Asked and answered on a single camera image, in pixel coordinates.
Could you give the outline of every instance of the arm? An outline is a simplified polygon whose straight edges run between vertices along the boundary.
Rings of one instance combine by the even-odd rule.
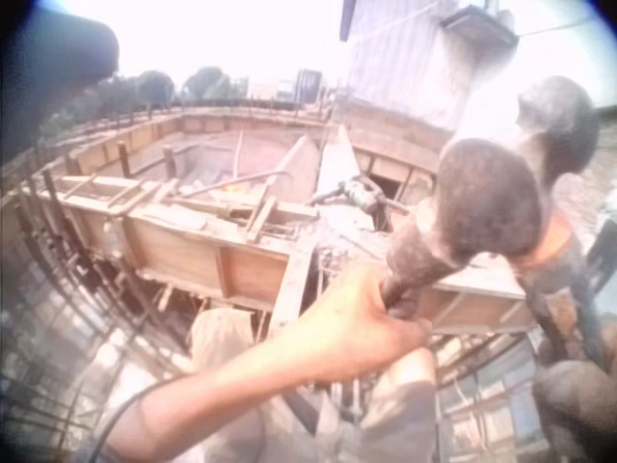
[[[421,346],[430,324],[390,317],[379,295],[382,276],[375,267],[356,268],[280,336],[152,391],[121,417],[108,445],[128,461],[170,459],[285,390],[357,377]]]

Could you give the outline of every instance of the gray pants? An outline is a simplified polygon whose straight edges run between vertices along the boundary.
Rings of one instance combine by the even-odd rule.
[[[195,368],[216,368],[250,348],[250,316],[233,309],[201,313],[192,328]],[[428,462],[436,429],[432,362],[431,353],[419,349],[390,366],[356,425],[340,418],[324,392],[300,391],[319,412],[314,435],[298,420],[289,400],[276,396],[176,461],[196,461],[199,456],[197,461],[204,462]]]

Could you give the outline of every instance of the worker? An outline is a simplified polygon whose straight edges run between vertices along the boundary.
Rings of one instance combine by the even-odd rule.
[[[132,403],[113,426],[101,460],[165,461],[201,443],[197,452],[205,459],[198,461],[430,461],[435,446],[436,377],[432,354],[424,345],[431,325],[424,319],[402,321],[389,316],[379,292],[383,277],[381,267],[355,266],[280,335],[239,355],[235,354],[244,346],[238,349],[233,335],[219,340],[219,352],[235,357],[215,368],[201,365],[205,369]],[[611,336],[611,345],[617,346],[617,336]],[[589,393],[595,394],[594,405],[602,406],[611,417],[600,420],[598,435],[603,437],[594,443],[601,446],[602,441],[605,449],[611,445],[605,437],[612,436],[614,447],[614,383],[590,362],[552,366],[549,358],[550,354],[544,355],[534,387],[536,399],[542,401],[538,409],[545,414],[541,419],[548,437],[555,438],[556,432],[559,446],[564,432],[576,432],[577,424],[564,422],[559,414],[574,421],[594,420],[591,414],[598,410],[585,411],[577,403]],[[358,425],[341,421],[332,403],[324,400],[317,430],[311,435],[280,397],[308,383],[345,381],[376,370],[385,373]],[[562,379],[565,375],[567,381],[558,381],[555,374]],[[590,379],[581,380],[582,374]],[[589,387],[589,380],[596,381],[595,389],[581,387]],[[573,446],[577,450],[573,436],[567,442],[570,451]]]

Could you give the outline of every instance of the forearm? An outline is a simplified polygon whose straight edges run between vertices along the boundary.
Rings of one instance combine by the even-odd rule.
[[[166,460],[262,401],[302,384],[306,365],[283,338],[260,344],[214,371],[156,389],[132,405],[107,444],[124,460]]]

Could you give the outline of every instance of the hand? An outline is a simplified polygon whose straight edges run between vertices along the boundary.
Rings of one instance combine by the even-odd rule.
[[[555,363],[550,344],[540,346],[532,392],[558,454],[595,462],[614,461],[617,454],[617,324],[604,328],[603,342],[608,374],[589,361]],[[581,349],[568,347],[571,354]]]
[[[381,266],[354,264],[276,340],[293,351],[305,381],[344,381],[389,366],[427,341],[427,320],[388,315]]]

